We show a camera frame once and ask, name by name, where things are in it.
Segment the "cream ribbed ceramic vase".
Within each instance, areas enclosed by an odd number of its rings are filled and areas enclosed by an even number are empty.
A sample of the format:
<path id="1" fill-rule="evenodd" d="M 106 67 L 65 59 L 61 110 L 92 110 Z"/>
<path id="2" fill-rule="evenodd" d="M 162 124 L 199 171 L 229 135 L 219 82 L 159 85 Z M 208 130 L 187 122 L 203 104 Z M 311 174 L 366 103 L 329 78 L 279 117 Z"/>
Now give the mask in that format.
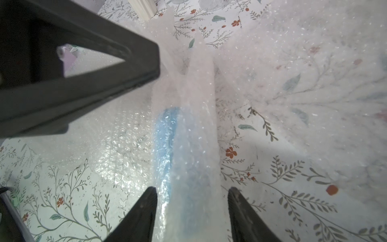
<path id="1" fill-rule="evenodd" d="M 128 0 L 128 2 L 141 20 L 149 21 L 156 15 L 157 7 L 153 0 Z"/>

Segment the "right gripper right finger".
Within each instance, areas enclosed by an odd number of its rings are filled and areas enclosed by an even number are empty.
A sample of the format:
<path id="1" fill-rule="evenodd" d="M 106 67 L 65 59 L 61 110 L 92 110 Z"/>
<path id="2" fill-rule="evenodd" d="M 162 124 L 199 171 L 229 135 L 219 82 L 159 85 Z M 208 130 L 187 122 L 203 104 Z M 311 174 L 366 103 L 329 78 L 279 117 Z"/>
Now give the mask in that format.
<path id="1" fill-rule="evenodd" d="M 236 188 L 228 190 L 228 210 L 235 242 L 281 242 Z"/>

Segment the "bubble item front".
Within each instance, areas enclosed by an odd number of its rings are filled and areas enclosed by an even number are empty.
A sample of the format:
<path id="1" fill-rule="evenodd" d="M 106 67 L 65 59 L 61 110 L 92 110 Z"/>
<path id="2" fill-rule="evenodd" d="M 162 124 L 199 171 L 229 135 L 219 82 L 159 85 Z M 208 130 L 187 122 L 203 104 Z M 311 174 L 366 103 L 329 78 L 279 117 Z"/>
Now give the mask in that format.
<path id="1" fill-rule="evenodd" d="M 160 48 L 152 88 L 153 170 L 158 242 L 227 240 L 220 181 L 215 68 L 200 35 Z"/>

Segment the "bubble purple vase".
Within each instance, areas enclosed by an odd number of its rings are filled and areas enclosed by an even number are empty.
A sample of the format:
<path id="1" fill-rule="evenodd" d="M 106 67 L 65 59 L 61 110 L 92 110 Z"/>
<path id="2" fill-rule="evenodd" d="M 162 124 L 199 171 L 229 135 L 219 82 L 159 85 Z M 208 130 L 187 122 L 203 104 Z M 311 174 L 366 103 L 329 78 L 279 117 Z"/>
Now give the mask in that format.
<path id="1" fill-rule="evenodd" d="M 386 200 L 386 1 L 273 1 L 219 60 L 254 110 L 341 188 Z"/>

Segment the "bubble item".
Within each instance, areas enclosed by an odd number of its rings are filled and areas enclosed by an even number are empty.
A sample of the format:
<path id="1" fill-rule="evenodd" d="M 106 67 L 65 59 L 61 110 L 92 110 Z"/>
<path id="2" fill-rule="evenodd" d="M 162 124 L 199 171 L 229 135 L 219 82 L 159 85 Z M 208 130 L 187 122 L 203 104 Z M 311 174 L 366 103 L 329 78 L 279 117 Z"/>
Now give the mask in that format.
<path id="1" fill-rule="evenodd" d="M 151 94 L 147 84 L 70 123 L 64 134 L 7 140 L 16 156 L 4 161 L 11 178 L 2 186 L 15 188 L 17 179 L 32 183 L 36 163 L 50 164 L 65 174 L 88 163 L 91 171 L 114 188 L 132 196 L 152 181 Z"/>
<path id="2" fill-rule="evenodd" d="M 227 240 L 220 181 L 215 68 L 200 35 L 160 48 L 152 88 L 153 170 L 158 242 Z"/>

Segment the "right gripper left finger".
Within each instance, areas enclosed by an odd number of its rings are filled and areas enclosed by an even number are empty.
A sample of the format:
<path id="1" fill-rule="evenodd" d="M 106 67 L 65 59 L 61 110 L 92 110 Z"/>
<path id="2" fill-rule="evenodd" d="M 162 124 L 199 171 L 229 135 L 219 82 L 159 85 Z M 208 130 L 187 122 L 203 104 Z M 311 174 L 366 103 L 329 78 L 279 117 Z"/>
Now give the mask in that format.
<path id="1" fill-rule="evenodd" d="M 151 242 L 157 209 L 157 191 L 148 187 L 105 242 Z"/>

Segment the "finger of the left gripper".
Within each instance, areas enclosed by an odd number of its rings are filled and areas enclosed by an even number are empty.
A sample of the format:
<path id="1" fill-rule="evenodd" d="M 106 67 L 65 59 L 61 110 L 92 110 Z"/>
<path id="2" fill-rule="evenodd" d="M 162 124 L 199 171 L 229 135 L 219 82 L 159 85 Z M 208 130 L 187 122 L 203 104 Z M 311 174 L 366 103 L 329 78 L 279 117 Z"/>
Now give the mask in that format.
<path id="1" fill-rule="evenodd" d="M 65 77 L 57 48 L 121 62 Z M 1 1 L 1 137 L 64 134 L 69 124 L 160 76 L 159 46 L 72 1 Z"/>

